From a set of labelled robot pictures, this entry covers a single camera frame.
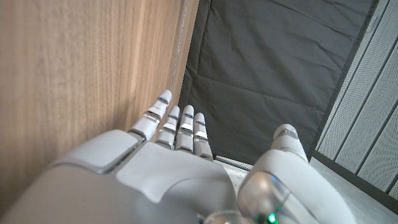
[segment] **robot finger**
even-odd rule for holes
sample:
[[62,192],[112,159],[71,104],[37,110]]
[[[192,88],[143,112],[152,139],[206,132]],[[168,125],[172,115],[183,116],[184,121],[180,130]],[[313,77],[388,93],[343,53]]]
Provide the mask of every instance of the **robot finger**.
[[171,99],[172,93],[169,90],[165,90],[128,132],[136,133],[142,136],[145,140],[150,141],[154,136],[157,125],[163,118]]
[[205,116],[202,113],[197,113],[193,119],[193,151],[195,155],[213,161],[207,139]]
[[186,106],[182,112],[174,150],[193,153],[193,106],[191,105]]
[[160,129],[156,137],[155,143],[160,144],[167,149],[173,149],[179,114],[180,108],[178,106],[173,106],[169,115],[166,117],[163,127]]

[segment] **dark gray cloth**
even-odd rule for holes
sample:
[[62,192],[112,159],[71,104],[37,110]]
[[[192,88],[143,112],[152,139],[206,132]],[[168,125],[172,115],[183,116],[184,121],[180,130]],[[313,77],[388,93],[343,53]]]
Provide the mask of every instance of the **dark gray cloth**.
[[371,0],[201,0],[179,106],[205,115],[214,154],[253,164],[275,129],[308,152]]

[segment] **white robotic hand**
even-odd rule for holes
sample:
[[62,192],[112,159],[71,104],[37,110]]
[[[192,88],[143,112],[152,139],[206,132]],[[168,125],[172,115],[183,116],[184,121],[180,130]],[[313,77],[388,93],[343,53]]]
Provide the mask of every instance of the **white robotic hand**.
[[202,223],[237,210],[201,113],[188,105],[177,128],[174,106],[150,141],[170,101],[166,90],[127,133],[108,131],[56,160],[1,223]]

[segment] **robotic hand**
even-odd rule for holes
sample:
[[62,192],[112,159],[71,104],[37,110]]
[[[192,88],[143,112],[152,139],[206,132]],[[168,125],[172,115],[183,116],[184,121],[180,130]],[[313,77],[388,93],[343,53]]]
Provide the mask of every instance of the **robotic hand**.
[[2,223],[355,223],[292,126],[277,129],[236,198],[192,106],[178,129],[174,106],[150,141],[170,101],[166,90],[127,133],[103,133],[50,164]]

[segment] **wooden wall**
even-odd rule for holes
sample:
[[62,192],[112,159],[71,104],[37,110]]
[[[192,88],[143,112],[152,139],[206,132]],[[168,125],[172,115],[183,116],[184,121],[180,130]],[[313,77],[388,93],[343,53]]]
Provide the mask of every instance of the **wooden wall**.
[[127,130],[164,89],[177,104],[197,7],[0,0],[0,215],[50,162]]

